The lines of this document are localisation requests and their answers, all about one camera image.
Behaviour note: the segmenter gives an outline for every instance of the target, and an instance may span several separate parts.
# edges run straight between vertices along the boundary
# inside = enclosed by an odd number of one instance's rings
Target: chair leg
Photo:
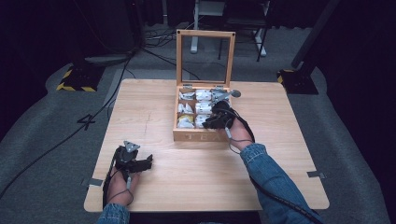
[[[219,56],[218,56],[218,60],[220,60],[220,57],[221,57],[221,49],[222,49],[222,39],[220,39],[220,44],[219,44]]]
[[[260,61],[260,57],[262,56],[262,48],[264,47],[264,40],[265,40],[265,37],[267,36],[267,31],[268,31],[268,28],[265,27],[264,34],[262,35],[262,43],[260,44],[259,56],[257,56],[257,62]]]

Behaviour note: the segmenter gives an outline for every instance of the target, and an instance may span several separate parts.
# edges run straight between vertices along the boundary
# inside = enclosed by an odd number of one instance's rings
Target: person's left hand
[[[129,189],[126,188],[126,182],[121,171],[117,172],[117,169],[113,167],[111,175],[113,177],[111,178],[110,184],[108,186],[107,203],[117,203],[127,206],[134,199],[133,193],[137,186],[137,182],[139,181],[140,173],[130,174],[132,182]]]

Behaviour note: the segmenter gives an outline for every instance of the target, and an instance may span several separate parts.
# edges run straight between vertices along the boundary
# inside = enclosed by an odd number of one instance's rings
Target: jeans jacket
[[[267,154],[262,144],[251,144],[244,148],[240,156],[249,175],[264,189],[283,198],[322,221],[311,211],[303,195],[283,169]],[[279,203],[257,190],[259,202],[271,223],[311,223],[310,220],[283,203]],[[119,204],[110,203],[104,208],[97,224],[128,224],[128,210]]]

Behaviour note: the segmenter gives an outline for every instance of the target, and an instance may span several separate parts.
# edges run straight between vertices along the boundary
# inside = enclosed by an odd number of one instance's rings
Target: table top
[[[233,109],[248,122],[256,142],[266,145],[311,208],[328,208],[319,177],[307,174],[316,167],[282,85],[232,81],[231,88],[242,92],[233,98]],[[175,80],[124,79],[92,178],[106,178],[116,148],[126,140],[140,145],[138,160],[153,154],[130,211],[261,210],[246,167],[228,143],[173,140],[175,100]],[[102,195],[102,187],[90,186],[84,208],[102,211]]]

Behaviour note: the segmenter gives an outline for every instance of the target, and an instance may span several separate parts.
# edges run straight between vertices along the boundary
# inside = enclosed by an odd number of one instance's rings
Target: person's right hand
[[[231,145],[237,147],[239,150],[243,150],[248,145],[252,144],[252,139],[244,124],[239,119],[233,120],[233,126],[230,129],[231,134]]]

